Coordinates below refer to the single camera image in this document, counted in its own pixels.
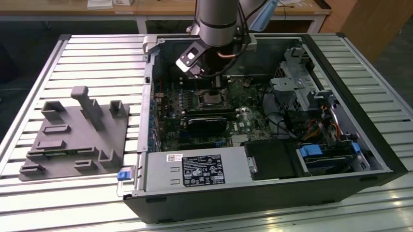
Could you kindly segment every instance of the gray plastic holder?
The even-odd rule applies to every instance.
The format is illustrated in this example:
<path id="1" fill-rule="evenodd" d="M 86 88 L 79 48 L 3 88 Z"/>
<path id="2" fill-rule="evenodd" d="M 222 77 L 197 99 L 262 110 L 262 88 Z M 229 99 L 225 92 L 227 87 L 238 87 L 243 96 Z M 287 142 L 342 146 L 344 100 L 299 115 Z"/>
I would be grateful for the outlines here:
<path id="1" fill-rule="evenodd" d="M 120 170 L 130 106 L 122 101 L 99 106 L 87 94 L 86 86 L 72 88 L 71 96 L 80 107 L 46 102 L 42 109 L 46 119 L 20 168 L 21 181 Z"/>

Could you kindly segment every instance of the motherboard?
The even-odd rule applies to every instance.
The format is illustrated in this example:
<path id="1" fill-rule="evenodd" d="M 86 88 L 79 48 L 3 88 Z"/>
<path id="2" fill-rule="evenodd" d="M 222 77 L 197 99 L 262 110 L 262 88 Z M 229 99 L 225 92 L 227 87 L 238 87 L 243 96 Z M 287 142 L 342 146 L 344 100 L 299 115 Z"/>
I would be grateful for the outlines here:
<path id="1" fill-rule="evenodd" d="M 162 151 L 241 146 L 271 139 L 261 107 L 263 85 L 233 78 L 223 89 L 171 83 L 155 94 Z"/>

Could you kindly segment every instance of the power supply label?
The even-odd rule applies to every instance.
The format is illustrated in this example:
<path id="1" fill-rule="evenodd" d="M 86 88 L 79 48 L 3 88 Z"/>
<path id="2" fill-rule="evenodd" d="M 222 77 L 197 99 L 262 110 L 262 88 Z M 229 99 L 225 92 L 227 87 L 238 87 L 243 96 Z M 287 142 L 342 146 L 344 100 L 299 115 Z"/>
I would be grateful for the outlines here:
<path id="1" fill-rule="evenodd" d="M 186 187 L 226 183 L 221 155 L 182 157 L 182 167 Z"/>

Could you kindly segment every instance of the white paper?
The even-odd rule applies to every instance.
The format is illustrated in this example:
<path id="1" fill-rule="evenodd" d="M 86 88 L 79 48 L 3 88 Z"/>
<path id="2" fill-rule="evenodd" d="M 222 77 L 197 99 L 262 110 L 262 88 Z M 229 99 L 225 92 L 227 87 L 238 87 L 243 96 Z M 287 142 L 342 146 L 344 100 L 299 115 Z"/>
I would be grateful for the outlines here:
<path id="1" fill-rule="evenodd" d="M 114 5 L 131 6 L 134 0 L 114 0 Z"/>
<path id="2" fill-rule="evenodd" d="M 291 4 L 291 3 L 299 3 L 302 2 L 302 0 L 279 0 L 278 5 L 286 5 L 286 4 Z"/>
<path id="3" fill-rule="evenodd" d="M 88 0 L 88 10 L 102 10 L 114 8 L 112 0 Z"/>

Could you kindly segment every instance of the barcode sticker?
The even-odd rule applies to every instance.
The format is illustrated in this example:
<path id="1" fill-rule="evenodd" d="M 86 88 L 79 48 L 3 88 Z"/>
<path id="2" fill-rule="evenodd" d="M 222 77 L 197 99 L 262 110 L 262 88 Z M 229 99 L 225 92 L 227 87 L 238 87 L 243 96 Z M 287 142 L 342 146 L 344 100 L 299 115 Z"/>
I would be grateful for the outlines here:
<path id="1" fill-rule="evenodd" d="M 211 176 L 213 180 L 222 180 L 225 178 L 223 175 Z"/>
<path id="2" fill-rule="evenodd" d="M 182 154 L 168 154 L 167 162 L 182 161 Z"/>
<path id="3" fill-rule="evenodd" d="M 132 15 L 134 11 L 115 11 L 115 14 Z"/>

